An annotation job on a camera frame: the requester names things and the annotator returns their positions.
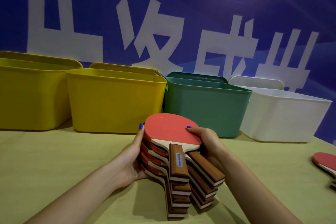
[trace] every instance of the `hand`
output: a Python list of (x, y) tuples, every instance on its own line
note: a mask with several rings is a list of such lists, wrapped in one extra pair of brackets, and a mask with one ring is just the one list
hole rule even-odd
[(211, 162), (219, 170), (223, 171), (223, 167), (219, 157), (225, 154), (229, 150), (220, 141), (216, 132), (209, 128), (187, 128), (187, 130), (197, 136), (199, 136), (206, 147), (206, 151), (201, 151), (201, 154)]
[(122, 150), (114, 159), (111, 160), (117, 167), (116, 188), (123, 188), (130, 185), (133, 181), (148, 177), (139, 169), (137, 157), (140, 152), (140, 144), (144, 136), (145, 126), (141, 123), (138, 134), (134, 137), (130, 146)]

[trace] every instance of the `yellow bin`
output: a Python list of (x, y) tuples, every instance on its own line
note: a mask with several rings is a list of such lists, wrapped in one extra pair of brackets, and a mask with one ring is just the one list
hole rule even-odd
[(137, 133), (140, 122), (161, 112), (167, 83), (162, 76), (92, 68), (66, 74), (77, 131)]
[(0, 51), (0, 129), (50, 130), (71, 117), (65, 71), (76, 60)]
[(150, 75), (161, 75), (161, 73), (156, 69), (150, 68), (142, 68), (142, 67), (132, 67), (132, 66), (124, 66), (124, 65), (115, 65), (115, 64), (107, 64), (107, 63), (92, 63), (89, 68), (95, 69), (105, 69), (105, 70), (113, 70), (113, 71), (121, 71), (121, 72), (130, 72), (130, 73), (141, 73), (141, 74), (150, 74)]

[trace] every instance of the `yellow table surface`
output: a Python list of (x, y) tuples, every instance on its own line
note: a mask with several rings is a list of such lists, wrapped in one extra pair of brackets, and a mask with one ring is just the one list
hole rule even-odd
[[(134, 135), (77, 133), (68, 122), (47, 132), (0, 131), (0, 223), (23, 223), (63, 192), (109, 161)], [(331, 177), (310, 162), (315, 152), (336, 147), (314, 138), (307, 144), (259, 143), (240, 135), (222, 141), (304, 223), (336, 223)], [(183, 223), (249, 223), (226, 185), (215, 206)], [(164, 190), (151, 180), (113, 193), (88, 223), (168, 222)]]

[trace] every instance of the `person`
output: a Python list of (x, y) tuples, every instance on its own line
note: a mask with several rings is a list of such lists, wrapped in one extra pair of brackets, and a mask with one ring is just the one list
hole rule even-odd
[[(209, 128), (188, 127), (207, 148), (205, 157), (225, 174), (225, 183), (251, 224), (302, 224)], [(137, 163), (144, 125), (131, 145), (93, 171), (24, 224), (85, 223), (116, 189), (147, 178)]]

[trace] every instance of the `storage bin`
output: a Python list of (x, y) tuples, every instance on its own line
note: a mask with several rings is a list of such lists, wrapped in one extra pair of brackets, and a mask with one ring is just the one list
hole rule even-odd
[(68, 69), (76, 60), (0, 52), (0, 129), (50, 130), (71, 117)]
[(95, 69), (105, 69), (105, 70), (113, 70), (113, 71), (121, 71), (121, 72), (131, 72), (131, 73), (141, 73), (141, 74), (150, 74), (150, 75), (161, 75), (158, 70), (150, 69), (150, 68), (142, 68), (142, 67), (132, 67), (132, 66), (124, 66), (124, 65), (115, 65), (115, 64), (107, 64), (107, 63), (92, 63), (89, 68)]
[(184, 116), (219, 137), (237, 137), (251, 90), (220, 82), (167, 77), (164, 112)]
[(182, 79), (191, 79), (191, 80), (200, 80), (208, 82), (222, 82), (228, 83), (227, 79), (219, 76), (204, 75), (204, 74), (191, 74), (191, 73), (182, 73), (182, 72), (171, 72), (167, 77), (182, 78)]
[(258, 141), (309, 142), (332, 101), (284, 90), (252, 90), (241, 131)]
[(137, 133), (140, 122), (161, 111), (162, 76), (92, 68), (66, 74), (77, 131)]
[(267, 88), (275, 90), (283, 90), (285, 85), (280, 80), (274, 79), (265, 79), (265, 78), (256, 78), (236, 75), (229, 80), (229, 84), (236, 86), (246, 86), (254, 88)]

